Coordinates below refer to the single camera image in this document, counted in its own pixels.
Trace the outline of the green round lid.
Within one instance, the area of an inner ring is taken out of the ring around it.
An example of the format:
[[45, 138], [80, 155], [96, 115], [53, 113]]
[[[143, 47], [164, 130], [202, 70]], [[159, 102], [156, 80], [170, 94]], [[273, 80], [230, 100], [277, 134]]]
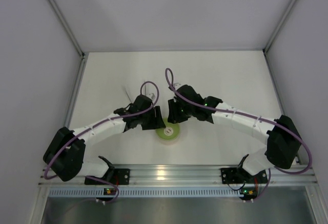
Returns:
[[155, 130], [157, 136], [164, 141], [171, 141], [176, 139], [180, 135], [180, 125], [173, 124], [164, 120], [164, 128], [158, 128]]

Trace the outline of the metal serving tongs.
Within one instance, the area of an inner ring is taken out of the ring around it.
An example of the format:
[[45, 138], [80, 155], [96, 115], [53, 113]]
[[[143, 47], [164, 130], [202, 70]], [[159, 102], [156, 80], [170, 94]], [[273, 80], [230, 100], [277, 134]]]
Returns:
[[131, 88], [128, 85], [121, 85], [121, 89], [126, 95], [127, 99], [129, 100], [130, 103], [134, 102], [136, 97], [140, 94], [147, 94], [147, 88], [145, 87], [146, 81], [142, 82], [140, 87], [137, 89], [137, 92], [134, 93], [131, 91]]

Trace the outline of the round steel lunch box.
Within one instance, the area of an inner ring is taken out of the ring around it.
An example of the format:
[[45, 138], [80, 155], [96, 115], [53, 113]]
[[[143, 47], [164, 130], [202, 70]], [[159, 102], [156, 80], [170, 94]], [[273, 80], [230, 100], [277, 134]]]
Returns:
[[179, 138], [175, 138], [175, 139], [163, 139], [163, 138], [160, 138], [159, 139], [159, 142], [163, 145], [166, 145], [166, 146], [171, 146], [171, 145], [175, 145], [179, 142]]

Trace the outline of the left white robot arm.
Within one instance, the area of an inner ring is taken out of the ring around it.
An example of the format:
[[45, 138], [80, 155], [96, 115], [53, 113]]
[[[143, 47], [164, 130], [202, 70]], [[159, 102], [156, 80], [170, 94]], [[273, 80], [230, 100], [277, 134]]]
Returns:
[[113, 135], [127, 132], [141, 126], [143, 130], [165, 128], [159, 106], [155, 106], [149, 96], [138, 95], [126, 108], [116, 109], [106, 118], [85, 127], [70, 130], [60, 128], [54, 135], [43, 155], [47, 169], [52, 170], [63, 182], [76, 176], [85, 176], [85, 183], [100, 184], [110, 182], [115, 167], [104, 156], [95, 159], [86, 155], [86, 151]]

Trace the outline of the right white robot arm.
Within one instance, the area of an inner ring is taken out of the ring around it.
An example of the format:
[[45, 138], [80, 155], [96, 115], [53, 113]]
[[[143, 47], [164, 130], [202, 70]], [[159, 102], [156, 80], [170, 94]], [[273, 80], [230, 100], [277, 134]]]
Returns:
[[243, 180], [272, 167], [289, 169], [301, 146], [300, 135], [291, 118], [264, 119], [239, 111], [221, 99], [200, 94], [189, 85], [174, 84], [175, 92], [169, 104], [169, 122], [176, 124], [194, 117], [199, 121], [227, 126], [253, 137], [265, 146], [253, 154], [245, 155], [236, 168]]

